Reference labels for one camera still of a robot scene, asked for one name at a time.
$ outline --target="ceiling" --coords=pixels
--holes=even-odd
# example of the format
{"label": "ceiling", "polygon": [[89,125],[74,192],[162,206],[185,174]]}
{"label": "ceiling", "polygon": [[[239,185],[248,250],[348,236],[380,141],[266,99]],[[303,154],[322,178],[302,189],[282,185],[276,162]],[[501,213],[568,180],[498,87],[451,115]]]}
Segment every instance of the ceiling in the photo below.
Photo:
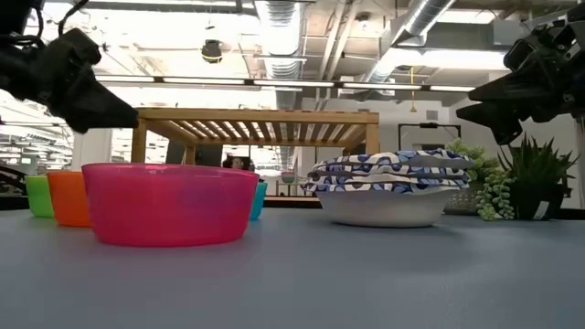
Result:
{"label": "ceiling", "polygon": [[[214,6],[204,12],[195,13],[193,5],[201,11],[207,0],[93,0],[88,8],[71,17],[67,28],[83,29],[96,43],[101,45],[102,61],[95,67],[96,74],[112,75],[155,75],[179,77],[214,78],[259,78],[266,77],[262,58],[261,25],[254,14],[251,0],[243,0],[246,14],[219,14]],[[303,79],[316,79],[325,45],[334,20],[335,8],[342,0],[317,0],[306,6],[304,11],[304,32],[302,36]],[[57,37],[57,22],[71,8],[68,0],[47,0],[43,10],[45,32],[43,38],[49,42]],[[233,0],[215,1],[215,5],[231,5]],[[369,72],[380,57],[380,38],[388,22],[404,14],[408,0],[356,0],[362,21],[342,20],[344,26],[351,25],[349,37],[343,47],[343,57],[335,68],[334,80],[342,76],[357,77]],[[440,19],[441,23],[457,23],[451,39],[464,41],[464,32],[470,27],[486,26],[495,16],[506,16],[508,20],[528,19],[571,7],[575,1],[551,0],[460,0]],[[32,15],[27,24],[27,33],[37,31],[37,18]],[[224,53],[219,64],[208,64],[201,58],[201,48],[206,39],[218,39]],[[477,58],[477,54],[468,58]],[[483,63],[489,58],[481,58]],[[391,78],[401,83],[432,83],[457,86],[476,86],[484,83],[490,74],[503,74],[503,68],[458,68],[460,62],[449,64],[444,60],[426,61],[426,65],[415,65],[412,71],[395,70]],[[273,108],[273,90],[201,90],[175,88],[111,87],[111,90],[134,106],[166,105],[202,108]],[[417,93],[417,99],[446,101],[452,99],[449,93]],[[410,92],[397,92],[397,100],[410,99]],[[21,103],[7,93],[0,94],[3,119],[20,122],[42,122],[51,120],[46,109],[33,103]],[[14,141],[14,138],[39,142],[29,133],[37,128],[25,128],[26,133],[14,134],[6,127],[0,128],[0,143]],[[68,144],[72,143],[69,130],[44,128],[42,133],[52,134],[62,150],[68,155]],[[128,158],[130,131],[114,132],[114,154]],[[147,156],[152,162],[159,162],[167,141],[156,135],[149,136],[153,146]],[[24,149],[35,151],[37,148]],[[278,157],[266,154],[266,159]]]}

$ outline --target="ceiling duct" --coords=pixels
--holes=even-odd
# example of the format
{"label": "ceiling duct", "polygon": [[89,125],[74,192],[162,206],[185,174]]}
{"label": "ceiling duct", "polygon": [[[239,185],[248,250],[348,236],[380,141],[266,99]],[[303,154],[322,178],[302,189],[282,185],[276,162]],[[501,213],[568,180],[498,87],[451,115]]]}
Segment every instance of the ceiling duct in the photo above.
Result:
{"label": "ceiling duct", "polygon": [[[289,1],[255,1],[261,23],[262,51],[274,58],[266,58],[266,75],[274,80],[298,80],[301,55],[304,4]],[[294,110],[296,92],[275,91],[278,110]],[[293,158],[292,147],[281,147],[282,166],[286,170]]]}
{"label": "ceiling duct", "polygon": [[389,42],[389,49],[363,78],[363,82],[386,82],[392,71],[400,64],[395,59],[394,51],[396,49],[393,47],[405,42],[413,46],[424,46],[427,32],[455,1],[412,0],[408,12],[391,23],[388,36],[385,37],[385,41]]}

